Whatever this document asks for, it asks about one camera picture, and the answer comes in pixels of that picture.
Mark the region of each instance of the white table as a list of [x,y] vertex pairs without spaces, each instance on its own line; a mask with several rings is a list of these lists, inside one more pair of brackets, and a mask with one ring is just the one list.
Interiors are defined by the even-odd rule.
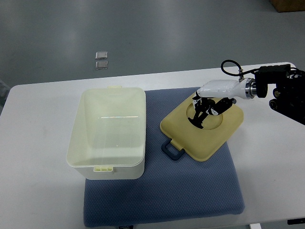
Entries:
[[[85,228],[85,178],[66,163],[84,90],[109,85],[144,90],[198,87],[212,79],[234,78],[220,69],[207,69],[13,87],[0,116],[0,228]],[[272,98],[272,87],[266,98],[237,98],[244,122],[228,145],[244,197],[242,214],[137,229],[206,228],[305,217],[305,126],[271,110]]]

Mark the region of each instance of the yellow lid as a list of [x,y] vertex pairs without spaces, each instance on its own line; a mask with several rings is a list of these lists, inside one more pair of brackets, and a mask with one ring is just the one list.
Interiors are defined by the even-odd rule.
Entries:
[[220,115],[208,115],[203,121],[203,129],[190,123],[195,110],[193,94],[170,112],[160,123],[161,131],[171,138],[171,144],[182,149],[196,161],[209,159],[237,130],[244,120],[244,113],[236,105]]

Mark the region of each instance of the gray floor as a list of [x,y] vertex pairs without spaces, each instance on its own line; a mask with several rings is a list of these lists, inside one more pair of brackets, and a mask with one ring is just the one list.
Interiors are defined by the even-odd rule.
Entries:
[[[108,51],[107,70],[95,70],[97,51]],[[305,12],[277,13],[268,0],[0,1],[0,79],[11,87],[217,68],[225,59],[305,70],[304,53]]]

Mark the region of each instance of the white plastic container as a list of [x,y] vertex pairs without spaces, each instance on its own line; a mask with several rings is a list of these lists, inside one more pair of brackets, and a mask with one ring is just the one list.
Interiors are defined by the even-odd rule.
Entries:
[[87,179],[137,179],[144,172],[145,134],[141,88],[89,89],[81,95],[67,162]]

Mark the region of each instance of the blue mat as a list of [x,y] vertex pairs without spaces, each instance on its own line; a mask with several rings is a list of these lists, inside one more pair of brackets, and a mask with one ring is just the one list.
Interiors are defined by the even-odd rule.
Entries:
[[244,201],[227,143],[210,159],[187,154],[172,161],[161,151],[168,138],[160,122],[196,88],[146,91],[144,174],[136,180],[86,180],[84,224],[123,226],[240,214]]

